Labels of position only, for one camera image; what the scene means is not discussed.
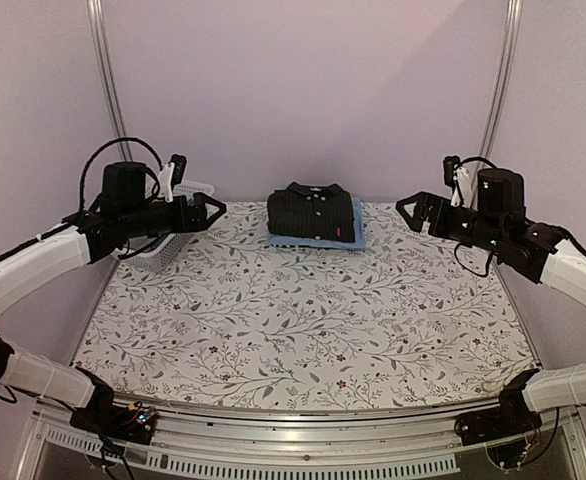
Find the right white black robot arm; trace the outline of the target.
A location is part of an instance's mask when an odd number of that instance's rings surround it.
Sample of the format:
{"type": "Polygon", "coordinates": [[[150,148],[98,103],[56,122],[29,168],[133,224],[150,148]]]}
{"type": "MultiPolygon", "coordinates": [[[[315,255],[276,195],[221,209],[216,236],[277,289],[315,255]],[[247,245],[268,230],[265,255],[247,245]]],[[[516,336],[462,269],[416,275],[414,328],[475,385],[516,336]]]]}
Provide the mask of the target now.
{"type": "MultiPolygon", "coordinates": [[[[482,167],[471,180],[466,161],[445,157],[444,183],[451,197],[418,192],[397,201],[407,226],[482,249],[489,259],[586,307],[586,249],[567,229],[528,219],[520,174],[478,161],[482,167]]],[[[586,363],[525,372],[502,389],[499,401],[489,422],[500,436],[512,435],[529,412],[586,405],[586,363]]]]}

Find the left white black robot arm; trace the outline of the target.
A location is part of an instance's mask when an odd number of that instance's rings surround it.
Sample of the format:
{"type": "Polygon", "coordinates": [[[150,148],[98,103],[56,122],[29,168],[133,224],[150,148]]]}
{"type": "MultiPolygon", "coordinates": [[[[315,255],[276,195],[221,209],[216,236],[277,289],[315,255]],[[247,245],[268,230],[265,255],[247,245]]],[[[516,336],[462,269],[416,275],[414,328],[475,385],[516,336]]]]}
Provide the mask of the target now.
{"type": "MultiPolygon", "coordinates": [[[[0,255],[0,317],[62,275],[95,264],[138,238],[208,230],[227,210],[197,192],[177,195],[186,170],[183,155],[151,169],[143,162],[105,166],[93,202],[79,197],[76,212],[59,224],[0,255]]],[[[10,345],[0,335],[0,385],[50,398],[81,410],[101,434],[121,426],[121,412],[104,397],[108,386],[90,374],[10,345]]]]}

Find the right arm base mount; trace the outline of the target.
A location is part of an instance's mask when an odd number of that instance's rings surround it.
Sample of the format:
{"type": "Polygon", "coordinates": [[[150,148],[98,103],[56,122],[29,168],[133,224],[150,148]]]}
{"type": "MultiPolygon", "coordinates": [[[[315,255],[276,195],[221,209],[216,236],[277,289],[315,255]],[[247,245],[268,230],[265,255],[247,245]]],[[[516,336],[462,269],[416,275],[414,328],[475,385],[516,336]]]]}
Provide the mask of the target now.
{"type": "Polygon", "coordinates": [[[454,432],[462,444],[479,444],[540,428],[540,415],[529,409],[523,397],[526,383],[539,372],[539,369],[530,369],[514,377],[500,391],[496,407],[459,415],[455,419],[454,432]]]}

